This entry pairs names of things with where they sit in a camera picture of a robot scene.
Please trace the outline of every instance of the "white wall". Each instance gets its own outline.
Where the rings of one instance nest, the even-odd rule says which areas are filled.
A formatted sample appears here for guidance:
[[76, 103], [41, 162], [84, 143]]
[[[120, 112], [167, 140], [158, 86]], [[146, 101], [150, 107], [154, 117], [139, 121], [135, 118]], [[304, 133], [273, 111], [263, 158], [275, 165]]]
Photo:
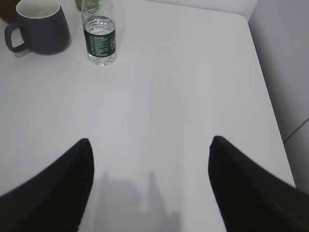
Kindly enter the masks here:
[[230, 12], [249, 20], [257, 0], [153, 0], [174, 5]]
[[249, 21], [296, 186], [309, 193], [309, 1], [259, 0]]
[[289, 155], [291, 170], [294, 170], [295, 184], [309, 193], [309, 123], [304, 125], [284, 146]]

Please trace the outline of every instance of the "gray mug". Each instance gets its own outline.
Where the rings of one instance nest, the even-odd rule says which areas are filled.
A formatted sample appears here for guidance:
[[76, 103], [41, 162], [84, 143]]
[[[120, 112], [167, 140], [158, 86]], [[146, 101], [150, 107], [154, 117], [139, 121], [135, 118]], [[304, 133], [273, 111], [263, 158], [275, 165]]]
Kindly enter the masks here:
[[[69, 27], [57, 0], [21, 0], [17, 6], [17, 23], [5, 29], [5, 42], [12, 52], [27, 48], [40, 54], [55, 54], [69, 44]], [[13, 47], [12, 31], [20, 28], [24, 43]]]

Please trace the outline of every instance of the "green bottle label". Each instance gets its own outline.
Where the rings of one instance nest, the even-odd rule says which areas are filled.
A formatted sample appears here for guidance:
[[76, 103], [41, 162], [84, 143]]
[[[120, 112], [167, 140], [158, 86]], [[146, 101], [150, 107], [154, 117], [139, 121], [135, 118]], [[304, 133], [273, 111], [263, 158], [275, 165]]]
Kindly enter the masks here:
[[116, 30], [106, 35], [94, 35], [84, 30], [87, 51], [95, 57], [109, 57], [116, 51]]

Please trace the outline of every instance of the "brown object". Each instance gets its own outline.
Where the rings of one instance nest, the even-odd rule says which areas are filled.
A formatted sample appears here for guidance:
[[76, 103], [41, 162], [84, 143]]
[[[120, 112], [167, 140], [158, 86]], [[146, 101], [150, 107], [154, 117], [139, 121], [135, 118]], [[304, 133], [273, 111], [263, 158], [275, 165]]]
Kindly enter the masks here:
[[20, 0], [0, 0], [0, 18], [7, 23], [16, 22], [16, 5]]

